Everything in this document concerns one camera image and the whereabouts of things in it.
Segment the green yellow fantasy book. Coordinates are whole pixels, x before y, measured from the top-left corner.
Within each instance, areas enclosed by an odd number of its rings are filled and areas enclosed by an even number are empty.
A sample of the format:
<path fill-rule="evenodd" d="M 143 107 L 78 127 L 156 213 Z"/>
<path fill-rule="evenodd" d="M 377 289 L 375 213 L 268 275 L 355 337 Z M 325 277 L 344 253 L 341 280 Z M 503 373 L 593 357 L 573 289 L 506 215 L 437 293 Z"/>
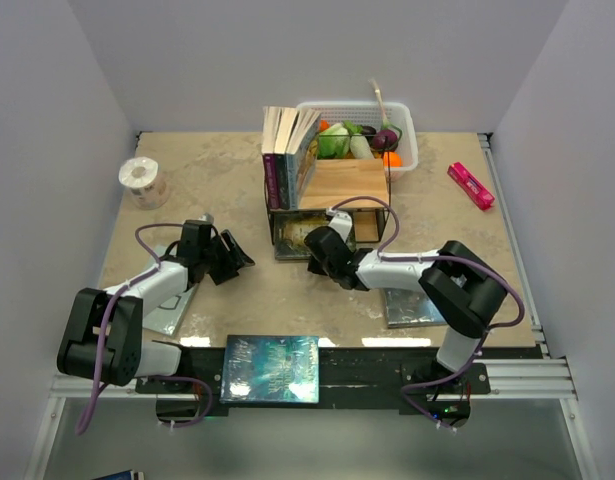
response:
<path fill-rule="evenodd" d="M 341 246 L 332 235 L 318 232 L 305 244 L 305 238 L 320 227 L 327 227 L 333 215 L 326 210 L 278 212 L 274 215 L 273 246 L 277 261 L 322 260 Z"/>

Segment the purple paperback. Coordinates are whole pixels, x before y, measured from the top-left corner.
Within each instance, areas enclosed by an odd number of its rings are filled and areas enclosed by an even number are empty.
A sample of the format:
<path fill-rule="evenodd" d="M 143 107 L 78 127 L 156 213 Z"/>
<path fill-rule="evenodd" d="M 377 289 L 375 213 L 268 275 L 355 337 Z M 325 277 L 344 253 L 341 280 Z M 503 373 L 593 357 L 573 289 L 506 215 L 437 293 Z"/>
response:
<path fill-rule="evenodd" d="M 297 210 L 306 179 L 314 163 L 310 145 L 319 131 L 320 113 L 312 108 L 298 110 L 287 152 L 290 207 Z"/>

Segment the blue book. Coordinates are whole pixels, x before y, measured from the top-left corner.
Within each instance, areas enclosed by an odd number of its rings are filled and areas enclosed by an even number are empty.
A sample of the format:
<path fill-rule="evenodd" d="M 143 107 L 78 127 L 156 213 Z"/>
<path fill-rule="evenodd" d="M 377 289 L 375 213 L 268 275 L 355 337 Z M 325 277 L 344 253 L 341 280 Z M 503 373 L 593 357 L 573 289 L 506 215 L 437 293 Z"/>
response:
<path fill-rule="evenodd" d="M 230 335 L 220 401 L 226 404 L 319 402 L 319 338 Z"/>

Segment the purple Treehouse paperback book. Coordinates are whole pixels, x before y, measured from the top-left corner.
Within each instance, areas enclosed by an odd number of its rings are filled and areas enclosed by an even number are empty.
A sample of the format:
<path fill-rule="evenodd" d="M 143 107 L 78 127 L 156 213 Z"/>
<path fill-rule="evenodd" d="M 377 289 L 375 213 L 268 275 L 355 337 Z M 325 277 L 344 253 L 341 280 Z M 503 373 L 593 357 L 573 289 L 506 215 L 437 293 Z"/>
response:
<path fill-rule="evenodd" d="M 276 175 L 275 143 L 281 115 L 281 107 L 266 106 L 264 108 L 261 154 L 264 167 L 267 205 L 272 210 L 280 208 L 280 196 Z"/>

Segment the Little Women book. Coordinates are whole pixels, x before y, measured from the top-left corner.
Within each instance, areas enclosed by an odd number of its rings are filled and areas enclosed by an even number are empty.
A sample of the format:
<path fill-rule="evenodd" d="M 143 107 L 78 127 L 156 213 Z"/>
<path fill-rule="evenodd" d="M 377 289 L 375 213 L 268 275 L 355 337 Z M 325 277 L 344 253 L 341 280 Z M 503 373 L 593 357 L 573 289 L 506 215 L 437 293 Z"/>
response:
<path fill-rule="evenodd" d="M 295 107 L 283 107 L 274 144 L 276 183 L 278 187 L 278 209 L 290 207 L 289 179 L 287 170 L 288 145 L 298 116 Z"/>

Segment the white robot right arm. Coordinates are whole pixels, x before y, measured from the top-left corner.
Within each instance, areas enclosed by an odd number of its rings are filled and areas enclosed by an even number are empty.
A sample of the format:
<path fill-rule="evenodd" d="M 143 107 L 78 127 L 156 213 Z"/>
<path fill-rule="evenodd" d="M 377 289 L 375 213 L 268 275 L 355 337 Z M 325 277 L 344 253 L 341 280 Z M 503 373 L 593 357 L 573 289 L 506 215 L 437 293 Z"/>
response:
<path fill-rule="evenodd" d="M 466 366 L 510 295 L 508 283 L 458 241 L 428 254 L 388 254 L 376 249 L 351 250 L 329 226 L 309 233 L 308 270 L 346 290 L 398 289 L 427 296 L 448 325 L 432 369 L 435 386 L 456 392 L 468 380 Z"/>

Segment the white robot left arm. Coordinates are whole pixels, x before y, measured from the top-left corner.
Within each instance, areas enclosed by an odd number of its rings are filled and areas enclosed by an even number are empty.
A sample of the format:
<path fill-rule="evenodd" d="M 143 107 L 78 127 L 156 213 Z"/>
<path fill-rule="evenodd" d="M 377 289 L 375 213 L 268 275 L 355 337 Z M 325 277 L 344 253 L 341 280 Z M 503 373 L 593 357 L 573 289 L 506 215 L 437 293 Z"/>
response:
<path fill-rule="evenodd" d="M 192 385 L 194 368 L 181 359 L 181 347 L 143 341 L 144 318 L 204 278 L 220 285 L 255 262 L 211 218 L 179 227 L 175 252 L 153 254 L 151 269 L 106 289 L 77 292 L 57 354 L 60 373 L 116 386 L 158 376 L 172 392 Z"/>

